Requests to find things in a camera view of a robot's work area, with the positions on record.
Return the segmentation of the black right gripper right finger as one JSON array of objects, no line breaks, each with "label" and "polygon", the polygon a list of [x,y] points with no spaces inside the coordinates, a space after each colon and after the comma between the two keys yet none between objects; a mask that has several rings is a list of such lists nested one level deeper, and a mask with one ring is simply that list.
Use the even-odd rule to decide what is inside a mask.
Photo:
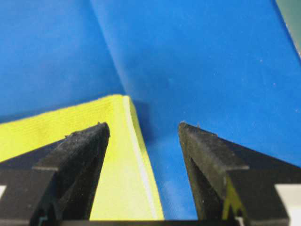
[{"label": "black right gripper right finger", "polygon": [[300,167],[185,122],[178,136],[200,220],[300,225]]}]

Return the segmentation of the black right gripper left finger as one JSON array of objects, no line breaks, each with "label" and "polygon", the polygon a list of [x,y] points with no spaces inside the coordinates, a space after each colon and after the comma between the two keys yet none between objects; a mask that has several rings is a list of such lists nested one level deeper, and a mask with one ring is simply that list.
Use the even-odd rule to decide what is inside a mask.
[{"label": "black right gripper left finger", "polygon": [[110,137],[98,123],[0,164],[0,223],[54,226],[87,220]]}]

